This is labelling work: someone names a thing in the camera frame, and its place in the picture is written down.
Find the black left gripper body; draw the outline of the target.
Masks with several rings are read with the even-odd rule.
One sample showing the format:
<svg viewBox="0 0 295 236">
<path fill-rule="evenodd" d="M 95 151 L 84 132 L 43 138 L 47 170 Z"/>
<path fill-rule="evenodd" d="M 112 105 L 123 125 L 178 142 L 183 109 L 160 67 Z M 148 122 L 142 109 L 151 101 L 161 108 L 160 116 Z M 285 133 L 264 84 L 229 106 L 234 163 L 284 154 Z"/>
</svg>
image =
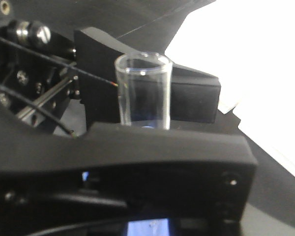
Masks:
<svg viewBox="0 0 295 236">
<path fill-rule="evenodd" d="M 74 30 L 95 27 L 136 51 L 164 53 L 187 14 L 205 5 L 206 0 L 0 0 L 0 83 L 60 118 L 70 100 L 81 102 Z"/>
</svg>

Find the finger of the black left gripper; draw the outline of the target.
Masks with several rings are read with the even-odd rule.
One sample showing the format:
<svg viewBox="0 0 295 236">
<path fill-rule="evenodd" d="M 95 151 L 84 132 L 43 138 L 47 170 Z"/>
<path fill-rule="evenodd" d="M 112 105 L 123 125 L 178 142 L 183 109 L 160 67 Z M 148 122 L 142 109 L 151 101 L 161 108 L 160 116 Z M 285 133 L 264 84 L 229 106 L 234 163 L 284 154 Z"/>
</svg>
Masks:
<svg viewBox="0 0 295 236">
<path fill-rule="evenodd" d="M 119 123 L 115 60 L 136 49 L 108 33 L 87 27 L 74 30 L 76 63 L 86 127 L 95 122 Z M 179 64 L 173 65 L 171 119 L 214 123 L 221 84 L 216 76 Z"/>
<path fill-rule="evenodd" d="M 257 161 L 242 136 L 99 123 L 0 129 L 0 236 L 150 218 L 238 224 Z"/>
</svg>

